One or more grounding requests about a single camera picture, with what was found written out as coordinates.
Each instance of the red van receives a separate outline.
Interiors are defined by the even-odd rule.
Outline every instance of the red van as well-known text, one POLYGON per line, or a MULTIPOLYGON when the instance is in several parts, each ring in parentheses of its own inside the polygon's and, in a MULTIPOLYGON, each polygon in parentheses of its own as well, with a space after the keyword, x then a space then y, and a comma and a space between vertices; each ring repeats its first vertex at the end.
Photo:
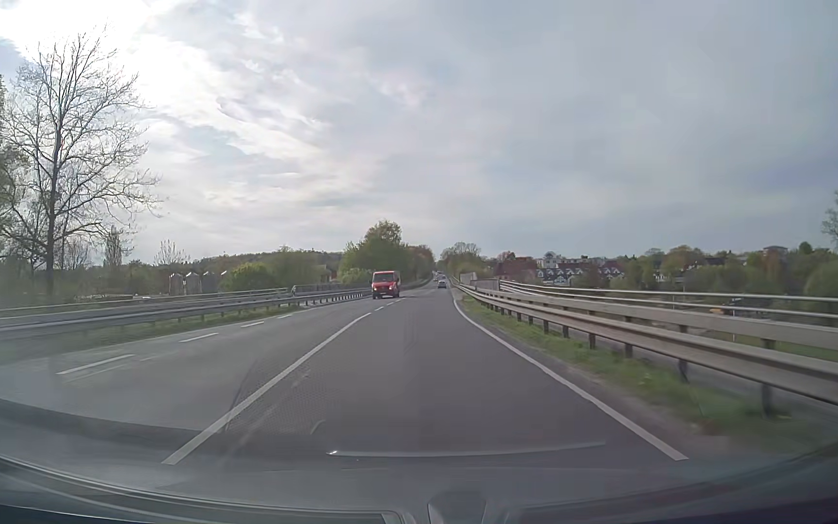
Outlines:
POLYGON ((384 295, 393 298, 400 297, 400 272, 399 271, 375 271, 371 279, 371 289, 374 298, 383 298, 384 295))

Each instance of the red roof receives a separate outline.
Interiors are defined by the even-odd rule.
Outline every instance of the red roof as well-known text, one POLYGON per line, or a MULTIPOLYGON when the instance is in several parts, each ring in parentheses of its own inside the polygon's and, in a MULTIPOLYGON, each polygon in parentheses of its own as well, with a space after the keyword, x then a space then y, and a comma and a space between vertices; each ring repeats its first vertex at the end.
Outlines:
POLYGON ((535 264, 535 261, 531 258, 521 260, 517 258, 515 260, 504 260, 503 262, 497 262, 494 274, 497 276, 515 275, 525 270, 536 270, 537 268, 538 266, 535 264))

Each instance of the bush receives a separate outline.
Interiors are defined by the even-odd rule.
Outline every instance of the bush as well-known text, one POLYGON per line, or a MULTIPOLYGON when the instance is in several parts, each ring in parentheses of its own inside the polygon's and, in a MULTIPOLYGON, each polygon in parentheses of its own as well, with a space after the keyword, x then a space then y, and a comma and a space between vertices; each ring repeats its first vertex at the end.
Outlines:
POLYGON ((228 271, 221 286, 223 291, 250 291, 271 289, 279 287, 279 284, 267 266, 260 262, 249 262, 228 271))

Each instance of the asphalt road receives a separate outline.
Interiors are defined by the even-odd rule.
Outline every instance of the asphalt road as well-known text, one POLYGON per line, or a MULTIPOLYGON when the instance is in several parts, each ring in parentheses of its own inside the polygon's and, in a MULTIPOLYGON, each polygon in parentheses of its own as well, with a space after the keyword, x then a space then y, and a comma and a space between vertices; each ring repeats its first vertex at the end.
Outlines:
POLYGON ((475 326, 434 283, 399 299, 0 365, 3 406, 26 413, 0 418, 0 446, 37 459, 55 452, 55 431, 117 436, 171 468, 297 458, 637 468, 685 458, 475 326))

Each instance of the metal guardrail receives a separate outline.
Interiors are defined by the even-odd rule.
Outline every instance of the metal guardrail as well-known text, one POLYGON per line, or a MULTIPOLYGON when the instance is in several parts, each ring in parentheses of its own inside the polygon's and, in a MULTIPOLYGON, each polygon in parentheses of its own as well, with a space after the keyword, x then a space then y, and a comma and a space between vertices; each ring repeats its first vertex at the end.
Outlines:
POLYGON ((0 341, 20 340, 42 336, 60 335, 66 333, 85 332, 101 328, 147 324, 157 321, 173 320, 187 317, 204 316, 209 314, 225 314, 234 311, 256 310, 283 306, 286 304, 309 304, 323 302, 337 302, 342 300, 363 298, 370 294, 370 289, 350 289, 320 293, 317 295, 259 297, 243 302, 225 304, 203 304, 187 307, 164 309, 161 311, 137 311, 123 314, 102 315, 92 318, 58 320, 54 322, 36 323, 19 326, 0 327, 0 341))
POLYGON ((777 308, 755 308, 750 306, 733 306, 728 304, 713 304, 702 302, 689 302, 677 300, 648 300, 643 298, 628 298, 613 295, 636 295, 636 296, 671 296, 671 297, 725 297, 725 298, 745 298, 755 300, 771 300, 772 302, 820 302, 829 304, 838 304, 838 297, 833 296, 803 296, 803 295, 750 295, 750 294, 728 294, 728 293, 690 293, 690 292, 673 292, 673 291, 637 291, 637 290, 613 290, 613 289, 592 289, 592 288, 578 288, 578 287, 563 287, 563 286, 548 286, 535 285, 528 283, 519 283, 510 280, 497 280, 498 289, 506 291, 515 291, 519 293, 533 293, 536 295, 546 296, 569 296, 572 298, 586 298, 591 300, 606 300, 611 302, 620 302, 633 305, 654 305, 661 308, 670 309, 701 309, 713 310, 719 309, 723 311, 731 311, 735 314, 736 311, 743 313, 775 315, 782 317, 805 317, 814 319, 838 320, 837 313, 823 313, 816 311, 801 311, 801 310, 781 310, 777 308))
POLYGON ((838 329, 835 328, 525 295, 474 289, 459 282, 454 284, 501 314, 515 313, 518 321, 525 317, 530 324, 534 319, 541 320, 546 332, 549 324, 554 324, 562 327, 565 337, 570 336, 570 329, 586 333, 591 349, 597 348, 596 339, 600 337, 622 343, 627 358, 632 356, 633 348, 669 356, 677 360, 684 381, 687 381, 688 365, 694 364, 758 382, 762 385, 762 410, 768 416, 774 413, 773 388, 838 406, 838 363, 772 349, 775 340, 811 340, 813 346, 823 344, 821 347, 838 351, 838 329), (602 318, 598 313, 619 315, 623 320, 602 318), (631 322, 634 319, 670 322, 684 328, 676 332, 646 327, 631 322), (758 336, 770 343, 760 348, 686 333, 688 326, 705 322, 718 322, 720 330, 758 336))
POLYGON ((253 295, 233 295, 217 297, 214 295, 189 295, 190 299, 178 300, 176 302, 134 302, 125 306, 114 306, 109 308, 85 309, 78 311, 56 311, 46 313, 32 313, 27 315, 0 317, 0 328, 8 326, 29 326, 33 324, 51 323, 57 321, 82 320, 98 318, 103 316, 124 315, 134 312, 176 310, 191 306, 214 306, 226 304, 241 304, 265 297, 288 296, 286 288, 278 288, 280 291, 264 290, 264 292, 253 295))
POLYGON ((48 304, 40 306, 22 306, 20 308, 0 309, 0 317, 23 316, 33 314, 35 311, 60 312, 60 311, 81 311, 86 309, 104 309, 110 307, 123 307, 133 304, 159 304, 195 300, 199 298, 224 298, 231 296, 264 295, 269 293, 284 293, 285 287, 274 287, 270 289, 254 289, 249 291, 223 291, 217 293, 201 293, 196 295, 161 295, 161 296, 133 296, 124 300, 96 300, 92 302, 71 302, 69 304, 48 304))

